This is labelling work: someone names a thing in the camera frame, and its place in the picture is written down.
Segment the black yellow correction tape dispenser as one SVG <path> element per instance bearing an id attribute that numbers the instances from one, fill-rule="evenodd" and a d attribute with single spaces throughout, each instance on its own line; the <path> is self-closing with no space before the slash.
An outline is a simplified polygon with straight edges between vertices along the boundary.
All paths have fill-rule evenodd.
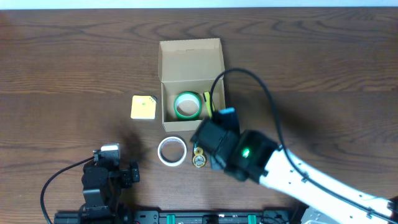
<path id="1" fill-rule="evenodd" d="M 197 144 L 193 145 L 193 157 L 192 163 L 196 168 L 202 168 L 206 165 L 207 158 L 205 156 L 204 150 L 197 146 Z"/>

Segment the yellow highlighter pen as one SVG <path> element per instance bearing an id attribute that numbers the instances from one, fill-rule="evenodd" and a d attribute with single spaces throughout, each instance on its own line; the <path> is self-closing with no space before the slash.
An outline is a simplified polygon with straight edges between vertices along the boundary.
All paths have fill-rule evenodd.
<path id="1" fill-rule="evenodd" d="M 206 110 L 208 112 L 208 117 L 212 118 L 213 112 L 215 110 L 214 103 L 210 100 L 210 92 L 206 91 L 202 93 L 203 99 L 205 101 Z"/>

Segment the green tape roll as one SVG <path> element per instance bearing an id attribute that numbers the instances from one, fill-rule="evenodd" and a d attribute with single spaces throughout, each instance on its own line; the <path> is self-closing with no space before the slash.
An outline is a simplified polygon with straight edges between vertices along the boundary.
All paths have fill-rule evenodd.
<path id="1" fill-rule="evenodd" d="M 201 99 L 192 92 L 183 92 L 174 101 L 174 111 L 179 119 L 197 119 L 200 116 L 201 107 Z"/>

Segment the white tape roll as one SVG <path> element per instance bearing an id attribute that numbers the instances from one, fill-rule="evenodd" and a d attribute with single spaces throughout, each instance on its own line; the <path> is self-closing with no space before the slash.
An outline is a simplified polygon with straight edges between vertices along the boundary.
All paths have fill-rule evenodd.
<path id="1" fill-rule="evenodd" d="M 179 143 L 182 146 L 182 148 L 183 148 L 183 154 L 182 154 L 181 158 L 179 160 L 177 160 L 177 161 L 173 161 L 172 162 L 172 161 L 167 160 L 166 157 L 162 153 L 162 151 L 164 149 L 164 146 L 167 143 L 170 143 L 170 142 Z M 157 155 L 158 155 L 159 160 L 164 165 L 166 165 L 168 167 L 177 167 L 177 166 L 181 165 L 184 162 L 184 160 L 185 160 L 185 158 L 187 156 L 187 145 L 185 144 L 184 140 L 179 138 L 179 137 L 176 137 L 176 136 L 166 137 L 165 139 L 163 139 L 159 143 L 158 148 L 157 148 Z"/>

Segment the yellow sticky note pad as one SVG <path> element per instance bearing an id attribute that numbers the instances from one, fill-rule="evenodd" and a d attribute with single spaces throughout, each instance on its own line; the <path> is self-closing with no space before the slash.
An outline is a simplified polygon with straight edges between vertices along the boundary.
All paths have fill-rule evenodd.
<path id="1" fill-rule="evenodd" d="M 157 98 L 150 95 L 134 95 L 131 105 L 131 119 L 155 119 Z"/>

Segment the brown cardboard box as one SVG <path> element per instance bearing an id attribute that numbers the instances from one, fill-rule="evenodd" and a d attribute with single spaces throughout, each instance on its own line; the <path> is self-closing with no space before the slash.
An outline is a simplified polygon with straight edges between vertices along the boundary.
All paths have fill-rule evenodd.
<path id="1" fill-rule="evenodd" d="M 168 40 L 159 43 L 158 76 L 162 92 L 162 124 L 167 132 L 191 131 L 208 117 L 203 92 L 210 92 L 215 110 L 226 108 L 224 83 L 215 78 L 224 71 L 220 39 Z M 174 101 L 183 92 L 201 99 L 201 113 L 195 120 L 177 118 Z"/>

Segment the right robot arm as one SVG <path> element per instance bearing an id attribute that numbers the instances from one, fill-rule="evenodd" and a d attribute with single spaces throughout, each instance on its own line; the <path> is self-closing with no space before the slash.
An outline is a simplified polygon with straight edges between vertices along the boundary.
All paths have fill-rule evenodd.
<path id="1" fill-rule="evenodd" d="M 259 131 L 237 134 L 205 119 L 191 141 L 213 156 L 226 174 L 296 198 L 338 223 L 397 223 L 392 201 L 316 170 Z"/>

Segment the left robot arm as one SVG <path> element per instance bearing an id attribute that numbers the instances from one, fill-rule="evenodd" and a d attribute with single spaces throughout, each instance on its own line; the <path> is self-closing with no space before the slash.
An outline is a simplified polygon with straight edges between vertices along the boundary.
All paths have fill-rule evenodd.
<path id="1" fill-rule="evenodd" d="M 115 218 L 122 190 L 140 181 L 139 166 L 131 161 L 127 169 L 121 169 L 117 159 L 98 159 L 85 164 L 81 181 L 87 217 Z"/>

